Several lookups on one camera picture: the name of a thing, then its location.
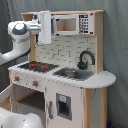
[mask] gray curtain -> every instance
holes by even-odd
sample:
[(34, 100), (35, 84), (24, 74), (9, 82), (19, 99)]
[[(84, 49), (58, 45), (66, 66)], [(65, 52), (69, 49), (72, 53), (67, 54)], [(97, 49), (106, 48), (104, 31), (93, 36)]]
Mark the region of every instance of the gray curtain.
[(104, 70), (116, 75), (108, 87), (108, 121), (115, 128), (128, 128), (128, 0), (8, 0), (11, 20), (21, 12), (41, 10), (104, 12)]
[[(10, 22), (8, 6), (6, 0), (0, 0), (0, 52), (6, 53), (12, 49), (11, 38), (8, 35), (7, 27)], [(0, 91), (5, 89), (9, 84), (8, 67), (15, 65), (15, 61), (5, 65), (0, 65)]]

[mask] toy stove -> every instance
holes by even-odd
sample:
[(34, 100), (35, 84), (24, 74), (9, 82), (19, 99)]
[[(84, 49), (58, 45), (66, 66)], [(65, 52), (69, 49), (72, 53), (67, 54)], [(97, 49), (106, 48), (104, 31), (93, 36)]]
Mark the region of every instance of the toy stove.
[(59, 65), (53, 65), (53, 64), (32, 61), (32, 62), (23, 64), (18, 67), (24, 68), (24, 69), (29, 69), (29, 70), (36, 71), (36, 72), (46, 73), (54, 68), (59, 67)]

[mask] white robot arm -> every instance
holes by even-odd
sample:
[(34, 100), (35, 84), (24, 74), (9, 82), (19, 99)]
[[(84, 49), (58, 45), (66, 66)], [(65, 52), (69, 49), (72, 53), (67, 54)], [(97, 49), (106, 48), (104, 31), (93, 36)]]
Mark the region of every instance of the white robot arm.
[(36, 114), (21, 115), (0, 108), (1, 128), (43, 128), (42, 121)]
[(30, 53), (30, 35), (38, 35), (38, 45), (51, 43), (51, 12), (41, 11), (32, 21), (16, 21), (8, 25), (8, 34), (12, 37), (13, 50), (1, 54), (0, 65)]

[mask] backsplash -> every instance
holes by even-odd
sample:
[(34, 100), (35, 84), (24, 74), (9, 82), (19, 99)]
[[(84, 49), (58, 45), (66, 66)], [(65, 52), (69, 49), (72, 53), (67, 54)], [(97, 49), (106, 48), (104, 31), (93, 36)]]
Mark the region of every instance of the backsplash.
[[(77, 67), (80, 53), (88, 50), (95, 56), (96, 37), (59, 36), (49, 45), (35, 46), (36, 61)], [(95, 70), (91, 57), (83, 56), (83, 62), (88, 61), (88, 69)]]

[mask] cabinet door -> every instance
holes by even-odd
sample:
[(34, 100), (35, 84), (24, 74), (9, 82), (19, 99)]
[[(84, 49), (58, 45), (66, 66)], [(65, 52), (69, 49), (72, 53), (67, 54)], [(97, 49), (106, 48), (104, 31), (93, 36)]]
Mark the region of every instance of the cabinet door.
[(11, 111), (16, 112), (15, 90), (13, 84), (9, 85), (5, 90), (0, 93), (0, 104), (4, 102), (7, 98), (11, 99)]
[(58, 83), (47, 82), (47, 127), (83, 128), (82, 89)]

